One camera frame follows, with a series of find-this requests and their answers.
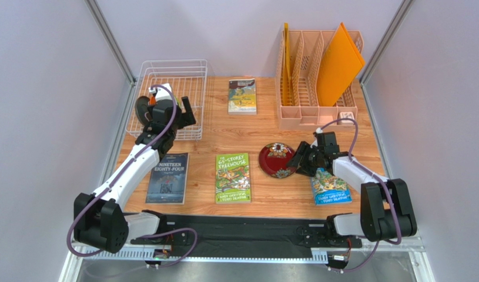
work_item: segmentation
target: white wire basket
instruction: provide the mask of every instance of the white wire basket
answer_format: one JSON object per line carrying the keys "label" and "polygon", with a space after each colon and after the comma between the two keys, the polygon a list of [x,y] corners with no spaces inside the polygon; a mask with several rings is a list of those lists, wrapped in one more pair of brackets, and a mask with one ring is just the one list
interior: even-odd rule
{"label": "white wire basket", "polygon": [[169,83],[178,101],[181,101],[184,96],[189,97],[196,118],[195,125],[177,131],[175,140],[200,140],[203,136],[207,72],[207,61],[204,59],[145,61],[136,83],[136,95],[132,101],[132,113],[126,125],[126,131],[134,137],[138,137],[142,133],[143,125],[138,121],[133,109],[135,100],[141,96],[150,97],[149,87],[151,85]]}

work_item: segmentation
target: green book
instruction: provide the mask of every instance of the green book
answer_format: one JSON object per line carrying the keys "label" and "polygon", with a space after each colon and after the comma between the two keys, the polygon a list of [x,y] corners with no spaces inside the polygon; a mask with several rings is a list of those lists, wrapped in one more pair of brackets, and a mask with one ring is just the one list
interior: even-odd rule
{"label": "green book", "polygon": [[215,202],[251,203],[250,163],[247,153],[217,155]]}

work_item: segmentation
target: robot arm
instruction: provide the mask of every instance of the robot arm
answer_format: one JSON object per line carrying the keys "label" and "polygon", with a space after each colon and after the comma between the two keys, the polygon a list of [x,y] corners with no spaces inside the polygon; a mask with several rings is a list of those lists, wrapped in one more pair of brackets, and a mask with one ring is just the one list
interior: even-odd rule
{"label": "robot arm", "polygon": [[334,237],[366,236],[370,241],[389,240],[397,237],[392,211],[384,208],[386,194],[384,183],[390,193],[402,237],[413,236],[417,223],[406,183],[401,179],[388,179],[360,164],[348,152],[341,152],[334,132],[314,133],[312,145],[301,142],[288,166],[296,167],[297,173],[314,176],[319,167],[342,178],[361,194],[360,214],[329,216],[328,228]]}
{"label": "robot arm", "polygon": [[[188,98],[182,98],[186,110],[182,113],[181,108],[174,105],[170,89],[168,84],[162,88],[151,87],[154,105],[144,96],[136,101],[136,115],[144,128],[130,155],[92,194],[81,193],[74,201],[76,241],[116,253],[127,241],[157,232],[161,214],[145,211],[125,216],[123,209],[140,181],[173,146],[177,130],[196,123]],[[94,200],[96,202],[85,210]]]}

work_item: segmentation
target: orange board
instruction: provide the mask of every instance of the orange board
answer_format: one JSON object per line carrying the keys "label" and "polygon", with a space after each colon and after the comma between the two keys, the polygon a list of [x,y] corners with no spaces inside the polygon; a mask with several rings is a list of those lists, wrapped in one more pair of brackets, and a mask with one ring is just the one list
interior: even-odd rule
{"label": "orange board", "polygon": [[363,67],[364,59],[341,23],[319,66],[316,82],[319,106],[335,105]]}
{"label": "orange board", "polygon": [[283,106],[292,106],[292,74],[290,73],[290,36],[288,23],[284,23],[284,68],[283,68]]}

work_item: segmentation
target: gray floor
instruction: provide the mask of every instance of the gray floor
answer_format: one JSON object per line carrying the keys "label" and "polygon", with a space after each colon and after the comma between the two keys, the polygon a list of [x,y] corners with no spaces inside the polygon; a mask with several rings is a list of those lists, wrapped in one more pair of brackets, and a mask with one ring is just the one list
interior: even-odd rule
{"label": "gray floor", "polygon": [[[349,268],[365,259],[362,253],[353,252]],[[160,270],[142,269],[110,279],[97,279],[84,273],[85,267],[97,276],[121,273],[143,266],[139,261],[84,261],[79,282],[89,281],[332,281],[332,282],[412,282],[416,281],[410,258],[406,252],[376,253],[360,271],[337,274],[327,271],[326,267],[311,264],[267,264],[267,263],[179,263]]]}

